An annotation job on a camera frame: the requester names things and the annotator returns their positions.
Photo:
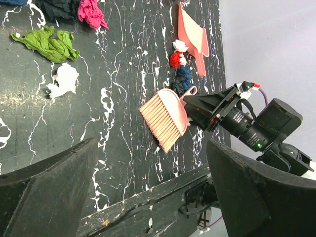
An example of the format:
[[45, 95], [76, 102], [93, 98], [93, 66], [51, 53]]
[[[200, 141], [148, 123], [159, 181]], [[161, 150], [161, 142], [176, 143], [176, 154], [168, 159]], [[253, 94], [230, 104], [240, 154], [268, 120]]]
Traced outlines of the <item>pink dustpan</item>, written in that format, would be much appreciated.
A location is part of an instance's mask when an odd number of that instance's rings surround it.
[[178, 39], [188, 47], [187, 52], [195, 58], [200, 77], [206, 76], [204, 57], [209, 57], [210, 49], [206, 28], [198, 25], [178, 2]]

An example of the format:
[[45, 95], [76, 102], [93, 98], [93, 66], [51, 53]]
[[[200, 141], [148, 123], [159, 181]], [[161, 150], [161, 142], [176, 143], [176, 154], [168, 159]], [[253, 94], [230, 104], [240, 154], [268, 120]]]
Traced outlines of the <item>pink hand brush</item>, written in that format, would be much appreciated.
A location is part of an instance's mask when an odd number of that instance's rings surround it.
[[181, 97], [171, 89], [161, 89], [139, 109], [148, 128], [158, 140], [159, 146], [168, 153], [188, 127], [185, 96], [194, 96], [197, 87], [192, 86]]

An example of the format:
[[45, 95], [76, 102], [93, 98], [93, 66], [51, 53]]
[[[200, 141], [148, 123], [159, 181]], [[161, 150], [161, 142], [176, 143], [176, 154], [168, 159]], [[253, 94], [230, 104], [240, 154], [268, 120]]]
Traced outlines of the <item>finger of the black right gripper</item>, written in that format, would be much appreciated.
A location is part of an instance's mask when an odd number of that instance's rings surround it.
[[214, 111], [217, 108], [223, 108], [229, 103], [229, 100], [234, 95], [235, 87], [231, 86], [228, 89], [215, 93], [205, 95], [189, 95], [184, 96], [185, 107], [192, 107], [195, 110]]
[[204, 131], [214, 131], [227, 115], [227, 109], [219, 109], [213, 113], [202, 110], [188, 108], [187, 115], [192, 119], [193, 124]]

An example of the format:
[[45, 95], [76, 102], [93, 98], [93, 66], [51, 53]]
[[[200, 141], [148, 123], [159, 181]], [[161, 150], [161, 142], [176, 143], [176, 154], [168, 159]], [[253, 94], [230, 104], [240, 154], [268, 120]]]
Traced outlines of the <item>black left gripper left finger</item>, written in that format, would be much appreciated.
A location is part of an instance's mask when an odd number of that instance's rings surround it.
[[97, 163], [88, 138], [0, 177], [2, 237], [74, 237]]

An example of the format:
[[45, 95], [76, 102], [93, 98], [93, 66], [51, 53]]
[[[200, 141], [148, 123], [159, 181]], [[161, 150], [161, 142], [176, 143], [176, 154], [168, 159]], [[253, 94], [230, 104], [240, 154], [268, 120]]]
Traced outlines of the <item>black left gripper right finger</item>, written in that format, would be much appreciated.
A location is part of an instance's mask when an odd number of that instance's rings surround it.
[[314, 237], [316, 182], [260, 163], [210, 139], [211, 177], [231, 237]]

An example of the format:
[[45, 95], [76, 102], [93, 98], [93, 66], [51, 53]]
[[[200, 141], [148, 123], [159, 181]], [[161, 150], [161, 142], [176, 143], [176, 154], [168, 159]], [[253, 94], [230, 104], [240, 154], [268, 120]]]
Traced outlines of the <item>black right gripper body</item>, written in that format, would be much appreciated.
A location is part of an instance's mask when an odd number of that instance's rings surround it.
[[247, 99], [241, 99], [240, 92], [235, 87], [234, 95], [223, 108], [227, 109], [227, 115], [220, 126], [231, 135], [238, 138], [243, 144], [255, 152], [263, 152], [278, 137], [279, 132], [268, 128], [258, 116]]

